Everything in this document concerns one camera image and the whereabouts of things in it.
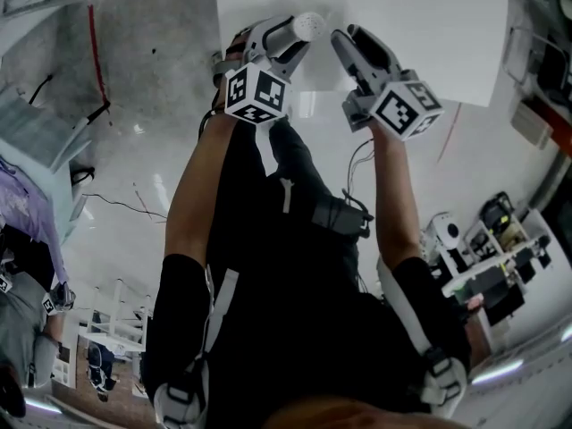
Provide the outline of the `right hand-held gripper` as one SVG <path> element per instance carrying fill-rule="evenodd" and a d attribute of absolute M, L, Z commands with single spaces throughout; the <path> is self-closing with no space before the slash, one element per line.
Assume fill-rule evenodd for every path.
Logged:
<path fill-rule="evenodd" d="M 357 24 L 335 29 L 330 41 L 343 70 L 356 82 L 342 103 L 353 132 L 372 120 L 400 141 L 429 130 L 444 114 L 442 104 L 413 70 L 403 70 L 379 38 Z"/>

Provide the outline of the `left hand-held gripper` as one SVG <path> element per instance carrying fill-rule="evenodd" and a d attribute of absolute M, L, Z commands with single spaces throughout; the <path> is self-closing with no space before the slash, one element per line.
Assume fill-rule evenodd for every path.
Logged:
<path fill-rule="evenodd" d="M 276 56 L 269 50 L 268 39 L 276 33 L 289 34 L 293 20 L 293 15 L 273 16 L 240 32 L 250 31 L 242 62 L 223 61 L 224 111 L 228 115 L 259 125 L 287 114 L 291 75 L 309 43 L 287 39 L 281 44 L 282 53 Z"/>

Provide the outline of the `person's left hand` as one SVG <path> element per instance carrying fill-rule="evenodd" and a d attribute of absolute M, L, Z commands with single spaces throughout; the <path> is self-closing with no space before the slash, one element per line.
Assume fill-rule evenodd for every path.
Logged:
<path fill-rule="evenodd" d="M 225 57 L 224 57 L 225 61 L 229 62 L 237 61 L 239 63 L 242 62 L 249 35 L 250 31 L 246 30 L 238 34 L 233 39 L 231 45 L 225 51 Z"/>

